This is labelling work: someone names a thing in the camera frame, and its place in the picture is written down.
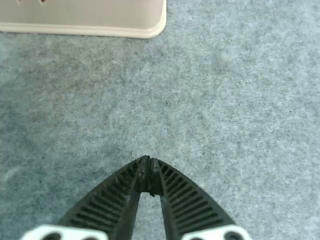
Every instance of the beige tray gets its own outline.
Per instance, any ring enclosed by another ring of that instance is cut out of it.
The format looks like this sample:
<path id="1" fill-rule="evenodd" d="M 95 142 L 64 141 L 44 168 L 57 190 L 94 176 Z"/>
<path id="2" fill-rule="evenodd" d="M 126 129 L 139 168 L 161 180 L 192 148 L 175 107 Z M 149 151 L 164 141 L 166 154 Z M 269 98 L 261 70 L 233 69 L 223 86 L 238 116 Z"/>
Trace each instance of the beige tray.
<path id="1" fill-rule="evenodd" d="M 167 0 L 0 0 L 0 31 L 152 38 Z"/>

